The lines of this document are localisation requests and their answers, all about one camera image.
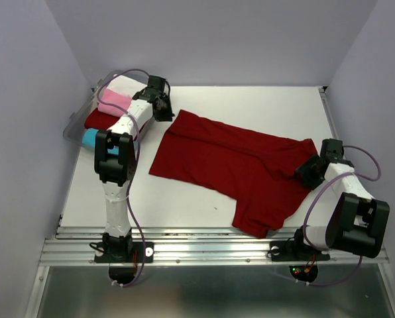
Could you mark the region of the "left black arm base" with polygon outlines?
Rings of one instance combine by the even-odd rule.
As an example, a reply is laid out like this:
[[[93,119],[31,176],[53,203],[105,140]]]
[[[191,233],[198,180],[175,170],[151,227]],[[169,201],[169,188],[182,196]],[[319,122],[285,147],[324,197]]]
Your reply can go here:
[[[89,247],[95,252],[94,262],[100,264],[153,262],[154,243],[134,241],[131,233],[126,237],[112,237],[104,233],[102,241],[91,242]]]

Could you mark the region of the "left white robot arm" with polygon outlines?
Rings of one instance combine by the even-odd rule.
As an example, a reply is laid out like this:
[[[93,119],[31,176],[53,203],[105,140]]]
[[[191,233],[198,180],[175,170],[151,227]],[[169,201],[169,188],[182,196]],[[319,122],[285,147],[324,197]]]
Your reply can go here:
[[[134,259],[128,198],[141,149],[141,128],[152,121],[168,122],[174,118],[170,84],[159,76],[149,76],[147,85],[137,91],[128,109],[104,101],[99,104],[116,108],[123,116],[107,130],[95,136],[94,170],[105,193],[106,226],[99,243],[91,243],[97,263],[123,263]]]

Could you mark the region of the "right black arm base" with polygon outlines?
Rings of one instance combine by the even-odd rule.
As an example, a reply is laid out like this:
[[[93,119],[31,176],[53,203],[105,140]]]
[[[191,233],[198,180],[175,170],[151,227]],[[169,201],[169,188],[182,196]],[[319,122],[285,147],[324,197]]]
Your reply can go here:
[[[273,262],[330,260],[330,255],[323,254],[304,243],[303,230],[301,228],[294,233],[292,238],[272,241],[266,255]]]

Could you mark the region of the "clear plastic storage bin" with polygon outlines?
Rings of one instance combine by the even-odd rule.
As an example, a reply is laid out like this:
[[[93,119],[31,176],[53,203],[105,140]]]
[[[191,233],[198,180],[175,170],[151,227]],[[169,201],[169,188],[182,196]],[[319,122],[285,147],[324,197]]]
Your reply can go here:
[[[77,144],[78,146],[86,148],[82,143],[82,137],[86,131],[86,128],[84,127],[85,120],[92,111],[97,109],[98,103],[102,103],[101,96],[103,95],[103,92],[107,89],[107,86],[111,82],[111,80],[113,78],[116,78],[117,76],[127,76],[128,78],[132,78],[147,85],[148,77],[150,75],[146,71],[138,69],[128,70],[124,72],[111,72],[105,79],[101,80],[98,83],[90,99],[80,108],[78,112],[74,113],[71,116],[70,122],[68,123],[67,127],[64,129],[63,132],[63,136],[65,139]],[[156,121],[152,114],[152,105],[150,103],[147,103],[146,101],[133,100],[132,98],[131,105],[129,109],[125,111],[125,114],[123,116],[132,114],[144,115],[146,118],[150,117],[152,119],[143,127],[142,131],[137,135],[143,137],[146,133],[147,126]]]

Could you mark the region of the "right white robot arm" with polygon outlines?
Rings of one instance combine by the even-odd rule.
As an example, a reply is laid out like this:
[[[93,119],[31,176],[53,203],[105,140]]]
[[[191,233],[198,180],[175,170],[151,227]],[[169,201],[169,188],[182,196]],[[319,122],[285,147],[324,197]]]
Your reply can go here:
[[[378,181],[382,176],[380,165],[375,165],[375,177],[364,176],[346,159],[345,149],[347,145],[341,140],[325,139],[320,153],[311,156],[295,171],[305,188],[319,190],[303,225],[290,243],[291,253],[297,258],[306,258],[313,251],[322,253],[331,249],[367,258],[376,258],[380,253],[390,206],[375,199],[361,183],[362,179]],[[327,190],[337,198],[329,222],[325,226],[310,226],[310,215]]]

